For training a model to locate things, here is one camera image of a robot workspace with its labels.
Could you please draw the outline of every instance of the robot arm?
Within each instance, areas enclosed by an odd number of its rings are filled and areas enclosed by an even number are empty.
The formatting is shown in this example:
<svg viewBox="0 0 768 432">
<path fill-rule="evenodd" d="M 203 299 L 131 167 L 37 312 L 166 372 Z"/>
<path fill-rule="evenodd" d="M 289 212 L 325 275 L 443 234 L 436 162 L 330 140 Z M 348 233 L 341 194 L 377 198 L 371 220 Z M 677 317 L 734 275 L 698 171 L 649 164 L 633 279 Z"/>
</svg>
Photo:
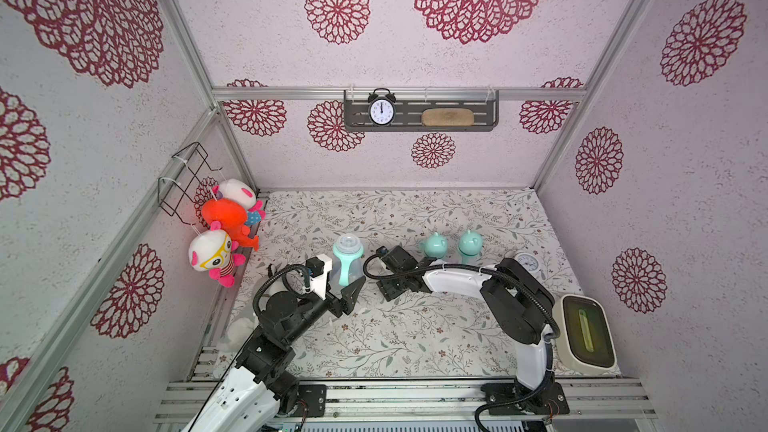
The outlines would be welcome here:
<svg viewBox="0 0 768 432">
<path fill-rule="evenodd" d="M 371 260 L 380 258 L 392 273 L 375 276 L 367 271 Z M 254 311 L 259 327 L 248 338 L 234 360 L 234 369 L 217 385 L 203 409 L 184 428 L 184 432 L 252 432 L 260 430 L 276 415 L 288 415 L 296 407 L 299 381 L 286 367 L 295 357 L 291 345 L 312 324 L 331 312 L 337 317 L 350 314 L 366 279 L 360 278 L 341 290 L 338 298 L 330 292 L 327 275 L 331 260 L 321 255 L 306 265 L 289 265 L 276 273 L 256 293 Z M 278 292 L 270 296 L 266 310 L 259 299 L 264 291 L 292 270 L 305 277 L 304 294 Z M 518 356 L 516 384 L 508 390 L 486 390 L 497 397 L 508 397 L 502 405 L 542 414 L 547 397 L 559 387 L 552 374 L 550 338 L 559 334 L 552 319 L 554 298 L 523 266 L 505 258 L 494 267 L 476 268 L 461 264 L 445 264 L 426 257 L 420 262 L 402 247 L 391 251 L 379 248 L 366 260 L 366 276 L 378 281 L 387 301 L 405 291 L 453 292 L 485 300 L 502 330 L 515 341 Z M 514 288 L 512 294 L 508 288 Z M 527 389 L 521 395 L 522 388 Z M 475 413 L 479 424 L 482 406 Z M 487 430 L 480 424 L 481 430 Z"/>
<path fill-rule="evenodd" d="M 254 432 L 276 415 L 285 417 L 294 411 L 299 379 L 286 372 L 296 356 L 292 343 L 325 312 L 337 317 L 349 315 L 366 281 L 360 278 L 344 287 L 341 297 L 337 297 L 326 280 L 330 268 L 331 259 L 320 255 L 306 265 L 285 267 L 264 284 L 254 296 L 259 326 L 237 353 L 232 370 L 225 373 L 183 432 Z M 266 310 L 260 310 L 259 299 L 264 291 L 292 270 L 304 273 L 305 285 L 309 285 L 305 289 L 310 292 L 300 297 L 288 291 L 277 292 L 270 296 Z"/>
<path fill-rule="evenodd" d="M 500 272 L 512 277 L 531 292 L 549 313 L 552 312 L 554 297 L 517 261 L 504 258 L 498 265 L 481 267 L 480 271 L 476 271 L 469 270 L 474 267 L 456 268 L 446 265 L 442 260 L 429 257 L 417 262 L 400 246 L 391 251 L 381 247 L 374 257 L 379 257 L 393 275 L 400 276 L 373 276 L 379 279 L 379 290 L 387 301 L 394 300 L 406 290 L 427 293 L 451 292 L 484 300 L 499 326 L 514 340 L 518 358 L 516 379 L 530 390 L 540 385 L 547 370 L 544 336 L 552 332 L 552 327 L 547 324 L 542 311 L 533 305 L 526 294 L 518 290 L 516 295 L 512 295 L 504 282 L 495 275 Z M 430 268 L 435 270 L 423 274 L 408 274 L 409 271 L 424 269 L 430 265 Z"/>
</svg>

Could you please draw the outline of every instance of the round gauge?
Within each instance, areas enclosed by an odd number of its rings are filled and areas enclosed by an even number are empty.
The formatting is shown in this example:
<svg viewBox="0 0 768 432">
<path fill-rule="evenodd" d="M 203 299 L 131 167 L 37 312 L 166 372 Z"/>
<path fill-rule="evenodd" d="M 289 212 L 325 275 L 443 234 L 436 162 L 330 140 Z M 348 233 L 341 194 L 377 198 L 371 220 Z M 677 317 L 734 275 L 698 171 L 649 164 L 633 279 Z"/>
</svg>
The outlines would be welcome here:
<svg viewBox="0 0 768 432">
<path fill-rule="evenodd" d="M 376 99 L 368 107 L 371 120 L 378 126 L 385 126 L 395 118 L 395 105 L 388 99 Z"/>
<path fill-rule="evenodd" d="M 522 265 L 525 270 L 533 274 L 538 272 L 542 267 L 535 255 L 528 252 L 520 252 L 514 256 L 514 260 L 518 261 L 518 264 Z"/>
</svg>

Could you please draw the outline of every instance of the orange plush toy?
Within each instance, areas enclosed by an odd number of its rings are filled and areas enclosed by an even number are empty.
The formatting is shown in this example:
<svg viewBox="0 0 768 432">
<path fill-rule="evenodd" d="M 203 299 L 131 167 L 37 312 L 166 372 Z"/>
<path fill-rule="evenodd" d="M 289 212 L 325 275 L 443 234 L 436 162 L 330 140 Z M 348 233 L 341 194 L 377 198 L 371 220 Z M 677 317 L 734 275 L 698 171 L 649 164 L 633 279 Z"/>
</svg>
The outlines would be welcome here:
<svg viewBox="0 0 768 432">
<path fill-rule="evenodd" d="M 259 238 L 249 238 L 250 227 L 244 225 L 245 221 L 248 220 L 248 213 L 237 202 L 228 198 L 212 198 L 203 204 L 200 211 L 205 221 L 211 224 L 211 228 L 213 228 L 214 222 L 218 222 L 222 230 L 229 234 L 233 240 L 238 241 L 240 245 L 259 250 Z"/>
</svg>

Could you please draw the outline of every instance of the alarm clock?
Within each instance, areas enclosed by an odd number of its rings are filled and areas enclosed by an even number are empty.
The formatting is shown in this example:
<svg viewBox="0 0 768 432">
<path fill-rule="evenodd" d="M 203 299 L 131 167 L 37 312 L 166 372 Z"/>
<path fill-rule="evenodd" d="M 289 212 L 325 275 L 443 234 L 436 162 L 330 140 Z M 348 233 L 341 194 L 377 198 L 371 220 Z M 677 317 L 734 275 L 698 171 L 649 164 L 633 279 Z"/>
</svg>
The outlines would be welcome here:
<svg viewBox="0 0 768 432">
<path fill-rule="evenodd" d="M 538 261 L 536 256 L 529 252 L 519 252 L 518 254 L 515 254 L 514 260 L 518 261 L 518 264 L 522 265 L 530 274 L 536 273 L 542 268 L 542 264 Z"/>
<path fill-rule="evenodd" d="M 385 96 L 376 93 L 377 90 L 386 90 Z M 388 126 L 395 119 L 395 94 L 383 87 L 374 90 L 368 95 L 368 115 L 375 126 Z"/>
</svg>

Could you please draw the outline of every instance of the green lid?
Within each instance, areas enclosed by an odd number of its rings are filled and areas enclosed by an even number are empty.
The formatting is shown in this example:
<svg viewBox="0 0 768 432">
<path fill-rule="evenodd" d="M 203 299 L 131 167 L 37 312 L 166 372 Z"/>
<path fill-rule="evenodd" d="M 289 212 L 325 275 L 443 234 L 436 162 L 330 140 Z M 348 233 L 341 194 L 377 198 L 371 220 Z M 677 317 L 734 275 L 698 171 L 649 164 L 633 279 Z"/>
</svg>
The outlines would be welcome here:
<svg viewBox="0 0 768 432">
<path fill-rule="evenodd" d="M 467 230 L 458 240 L 458 250 L 464 255 L 477 255 L 482 250 L 482 236 L 473 230 Z"/>
<path fill-rule="evenodd" d="M 443 258 L 448 253 L 448 240 L 435 232 L 422 241 L 422 252 L 429 257 Z"/>
</svg>

